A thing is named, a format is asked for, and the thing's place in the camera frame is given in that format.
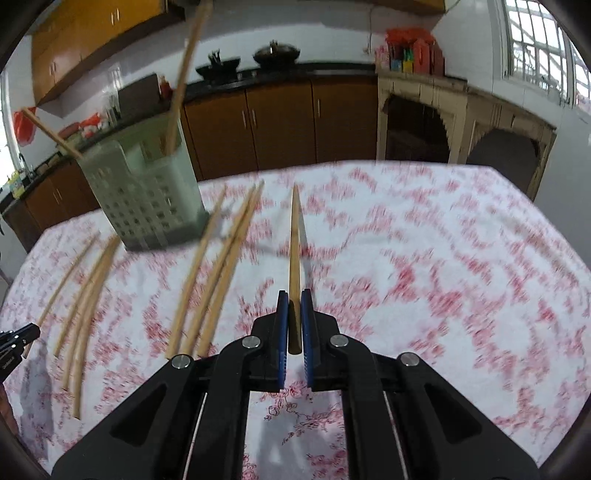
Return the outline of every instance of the black countertop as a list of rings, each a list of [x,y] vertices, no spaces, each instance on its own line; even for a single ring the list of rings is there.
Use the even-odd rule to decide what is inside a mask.
[[[217,93],[228,93],[236,90],[244,90],[246,88],[257,87],[261,85],[268,85],[270,83],[292,82],[298,80],[311,80],[315,78],[325,77],[375,77],[375,65],[373,63],[347,63],[347,62],[309,62],[296,63],[292,68],[286,70],[264,70],[264,69],[249,69],[238,72],[238,79],[230,83],[222,83],[220,85],[213,85],[204,80],[187,84],[185,91],[184,103],[194,102],[201,98],[205,98]],[[140,114],[130,116],[124,120],[119,121],[113,128],[103,130],[96,133],[83,143],[78,145],[78,150],[84,152],[98,142],[105,140],[112,134],[120,132],[125,128],[135,125],[142,120],[146,120],[153,116],[165,113],[170,109],[170,101],[160,102],[153,108],[146,109]],[[37,175],[29,185],[25,187],[25,192],[18,200],[9,194],[0,202],[0,215],[4,215],[10,211],[17,201],[24,199],[35,186],[40,184],[47,176],[58,169],[60,166],[72,160],[69,155],[61,155],[61,161],[49,167],[43,174]]]

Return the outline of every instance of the table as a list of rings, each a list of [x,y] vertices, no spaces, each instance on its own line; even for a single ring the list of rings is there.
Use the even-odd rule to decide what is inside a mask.
[[[487,167],[345,162],[200,184],[213,207],[228,186],[223,226],[191,299],[248,188],[265,180],[261,208],[226,298],[210,353],[247,334],[288,289],[291,187],[300,186],[302,285],[316,309],[374,352],[414,351],[541,464],[589,395],[591,274],[565,239],[508,180]],[[35,322],[76,252],[112,228],[102,211],[44,232],[16,278],[0,328]],[[195,244],[115,257],[94,317],[82,419],[60,388],[53,347],[93,247],[46,320],[28,360],[5,386],[21,436],[43,467],[164,363],[169,328]],[[244,475],[347,478],[338,393],[312,394],[300,356],[287,388],[251,395]]]

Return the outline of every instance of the cooking pot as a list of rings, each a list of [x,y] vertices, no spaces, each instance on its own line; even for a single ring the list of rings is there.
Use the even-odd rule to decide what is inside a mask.
[[[299,56],[299,48],[273,40],[257,50],[252,58],[264,69],[280,69],[293,65]]]
[[[211,52],[207,57],[211,65],[202,65],[195,68],[195,71],[205,80],[214,81],[236,76],[236,69],[240,65],[240,57],[222,60],[219,50]]]

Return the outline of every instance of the window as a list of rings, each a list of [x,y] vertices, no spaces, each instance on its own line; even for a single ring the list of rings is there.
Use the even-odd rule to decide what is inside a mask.
[[[511,74],[546,90],[557,101],[568,100],[566,36],[554,17],[535,0],[505,0],[505,11]]]
[[[589,83],[589,69],[581,58],[579,51],[571,45],[574,56],[575,94],[574,103],[581,110],[591,115],[591,86]]]

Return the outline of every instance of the chopstick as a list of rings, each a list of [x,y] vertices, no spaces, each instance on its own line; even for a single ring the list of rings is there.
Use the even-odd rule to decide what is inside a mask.
[[[22,109],[23,114],[36,126],[39,127],[49,138],[51,138],[54,142],[56,142],[61,148],[66,150],[72,157],[76,160],[80,160],[82,158],[82,154],[76,150],[74,147],[70,146],[67,142],[65,142],[62,137],[57,135],[51,128],[49,128],[46,124],[44,124],[39,118],[35,116],[33,112],[31,112],[28,108]]]
[[[170,113],[168,118],[168,125],[166,129],[166,143],[164,147],[165,155],[172,155],[174,152],[174,143],[177,138],[177,123],[180,114],[180,109],[183,106],[185,89],[187,87],[187,73],[189,72],[189,66],[191,59],[193,58],[193,52],[201,37],[201,31],[207,19],[211,16],[213,11],[212,0],[202,0],[199,6],[195,10],[195,18],[191,26],[191,33],[189,35],[189,42],[185,49],[183,61],[181,67],[178,70],[177,88],[173,93],[173,100],[170,105]]]
[[[301,353],[300,316],[300,192],[294,183],[291,196],[290,238],[290,309],[288,316],[288,350],[292,355]]]
[[[82,252],[74,259],[74,261],[72,262],[72,265],[70,266],[70,268],[66,272],[66,275],[64,276],[64,278],[61,279],[60,284],[57,286],[53,295],[51,295],[51,298],[49,299],[49,302],[47,303],[45,310],[43,310],[43,313],[41,314],[41,317],[39,318],[39,321],[37,322],[37,326],[39,328],[41,328],[43,323],[45,322],[45,318],[47,317],[47,314],[49,314],[51,307],[53,307],[53,304],[55,303],[57,296],[61,292],[61,289],[64,287],[64,285],[66,284],[66,282],[68,281],[68,279],[70,278],[70,276],[72,275],[72,273],[76,269],[76,267],[78,267],[78,265],[80,265],[80,262],[82,262],[82,259],[86,256],[86,254],[88,253],[88,250],[90,250],[90,247],[92,247],[92,245],[95,243],[98,236],[99,236],[99,234],[97,233],[96,235],[94,235],[90,239],[88,244],[84,247],[84,250],[82,250]],[[32,345],[33,345],[32,343],[29,343],[29,345],[27,345],[25,347],[25,351],[22,354],[24,358],[28,357],[29,351],[31,350]]]
[[[170,331],[168,347],[166,349],[166,358],[169,360],[172,357],[174,357],[178,352],[178,344],[180,343],[185,317],[187,316],[187,308],[189,307],[189,300],[191,299],[191,294],[193,293],[193,289],[195,286],[195,279],[197,278],[197,272],[199,271],[199,267],[201,267],[201,263],[203,261],[203,257],[205,256],[207,246],[209,245],[209,241],[213,235],[213,231],[215,230],[219,217],[222,213],[222,203],[225,196],[226,186],[224,185],[222,192],[220,193],[217,199],[215,207],[213,208],[213,212],[207,223],[207,228],[205,229],[205,233],[203,234],[201,243],[199,244],[195,256],[193,257],[191,270],[189,271],[189,274],[183,284],[183,292],[181,294],[181,299],[178,303],[177,311],[174,315],[173,326]]]
[[[83,306],[82,307],[82,314],[81,314],[80,319],[78,320],[78,322],[76,322],[76,325],[74,327],[74,332],[72,334],[72,342],[70,344],[70,350],[68,351],[68,356],[66,358],[66,366],[64,368],[64,372],[63,372],[62,379],[61,379],[61,386],[62,386],[62,388],[64,388],[64,390],[68,390],[68,383],[70,381],[70,372],[72,371],[72,364],[74,361],[74,355],[76,353],[76,346],[78,344],[78,337],[80,335],[80,329],[82,328],[83,318],[86,314],[87,308],[89,307],[92,293],[95,290],[96,280],[100,277],[101,272],[105,269],[105,265],[107,264],[106,260],[111,255],[111,251],[116,250],[116,247],[119,245],[119,241],[120,241],[119,237],[115,236],[115,235],[112,236],[111,238],[109,238],[109,241],[108,241],[105,249],[103,250],[99,259],[96,261],[94,267],[92,268],[92,272],[90,273],[90,276],[88,277],[84,286],[80,290],[80,292],[78,294],[78,298],[76,299],[74,306],[72,307],[72,309],[70,311],[70,315],[68,316],[67,321],[64,323],[62,333],[60,336],[60,340],[62,343],[63,343],[63,340],[66,338],[66,335],[67,335],[68,329],[70,327],[70,324],[72,323],[72,320],[76,317],[76,313],[78,313],[77,308],[74,308],[74,307],[79,305],[80,301],[83,300],[82,301],[82,306]],[[56,352],[59,354],[58,346],[60,349],[61,349],[61,346],[60,345],[56,346]]]
[[[230,230],[230,234],[226,241],[223,244],[222,250],[220,251],[219,255],[216,258],[216,262],[213,265],[213,269],[207,278],[207,283],[205,284],[205,289],[203,290],[203,294],[199,300],[199,306],[193,315],[193,319],[191,321],[191,326],[189,331],[187,332],[187,337],[183,342],[183,346],[181,348],[181,353],[185,355],[191,355],[193,353],[193,348],[195,346],[195,340],[197,339],[197,335],[199,334],[199,329],[201,328],[201,323],[203,318],[205,317],[205,312],[207,311],[207,307],[209,305],[209,301],[212,298],[213,292],[215,291],[217,281],[219,276],[222,272],[222,267],[226,261],[226,257],[230,251],[230,247],[232,246],[240,224],[242,223],[242,219],[246,214],[246,210],[248,209],[248,205],[252,199],[252,195],[254,194],[255,186],[253,185],[251,189],[248,191],[246,198],[242,202],[242,206],[240,207],[240,211],[238,212],[236,218],[234,219],[234,223],[232,224],[232,229]]]
[[[100,293],[105,284],[105,280],[109,275],[109,270],[113,262],[113,257],[117,252],[120,239],[117,237],[110,246],[109,253],[105,257],[100,273],[96,276],[96,282],[90,289],[88,303],[84,309],[84,313],[80,317],[79,323],[82,325],[80,333],[78,348],[78,356],[76,359],[76,369],[74,370],[74,418],[80,420],[80,403],[82,401],[82,375],[84,373],[84,364],[86,362],[86,349],[88,347],[88,339],[90,337],[90,327],[92,326],[92,319],[96,311],[96,305],[99,302]]]
[[[55,348],[55,350],[53,352],[53,354],[55,356],[59,356],[60,355],[61,347],[63,346],[64,341],[66,340],[66,336],[68,334],[68,331],[70,330],[70,325],[72,324],[72,320],[76,316],[76,313],[78,313],[78,307],[80,305],[80,302],[84,298],[85,292],[88,289],[89,284],[92,282],[93,278],[95,277],[96,272],[98,271],[98,269],[99,269],[99,267],[101,265],[101,262],[102,262],[104,256],[106,255],[106,252],[107,252],[107,249],[109,248],[109,245],[111,244],[111,242],[114,241],[115,238],[117,238],[117,237],[115,235],[113,235],[107,241],[107,244],[105,245],[103,251],[101,252],[100,257],[98,258],[98,260],[93,265],[92,270],[90,271],[90,275],[88,276],[88,278],[86,279],[86,281],[82,285],[82,288],[78,292],[78,295],[76,296],[76,299],[75,299],[74,303],[70,307],[70,311],[68,312],[68,317],[66,318],[66,321],[61,326],[60,337],[57,340],[57,345],[56,345],[56,348]]]
[[[219,284],[217,285],[216,297],[213,299],[213,302],[209,309],[207,322],[205,324],[205,327],[203,328],[203,333],[201,335],[197,347],[198,356],[205,357],[209,353],[209,346],[211,345],[213,336],[216,332],[217,323],[220,318],[223,302],[226,298],[226,294],[228,293],[228,289],[230,288],[230,282],[232,281],[232,277],[234,276],[234,271],[236,270],[236,265],[238,263],[238,259],[240,258],[242,244],[246,239],[246,234],[248,233],[248,228],[251,225],[251,220],[254,215],[255,208],[259,203],[259,200],[261,199],[263,186],[264,182],[262,181],[256,189],[256,192],[252,200],[250,201],[248,210],[246,211],[246,215],[244,216],[244,220],[242,221],[238,233],[236,234],[236,240],[232,244],[232,250],[228,255],[228,260],[226,261],[226,265],[224,266],[222,276],[220,278]]]

